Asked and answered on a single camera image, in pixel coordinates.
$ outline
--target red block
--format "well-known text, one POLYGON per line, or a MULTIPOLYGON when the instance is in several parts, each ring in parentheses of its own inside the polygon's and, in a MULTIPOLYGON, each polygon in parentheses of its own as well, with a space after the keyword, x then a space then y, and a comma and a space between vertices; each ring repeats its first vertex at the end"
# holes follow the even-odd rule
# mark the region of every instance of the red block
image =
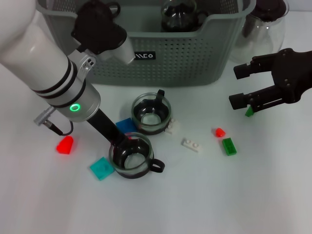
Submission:
POLYGON ((74 139, 71 136, 66 136, 63 140, 61 140, 57 146, 57 152, 60 154, 68 155, 72 149, 74 143, 74 139))
POLYGON ((215 131, 215 135, 217 137, 224 137, 225 136, 225 132, 221 129, 221 128, 217 128, 216 131, 215 131))

